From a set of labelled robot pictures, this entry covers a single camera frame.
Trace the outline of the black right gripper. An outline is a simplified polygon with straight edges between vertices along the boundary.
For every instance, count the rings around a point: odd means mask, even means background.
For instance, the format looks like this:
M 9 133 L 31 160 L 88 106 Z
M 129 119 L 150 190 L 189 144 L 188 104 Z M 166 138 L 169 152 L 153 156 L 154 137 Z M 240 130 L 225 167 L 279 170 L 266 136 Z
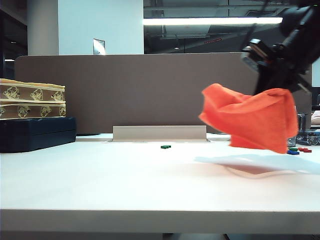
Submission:
M 259 69 L 254 95 L 281 88 L 294 93 L 312 92 L 312 86 L 303 75 L 320 57 L 320 29 L 297 27 L 277 49 L 278 59 L 272 69 Z

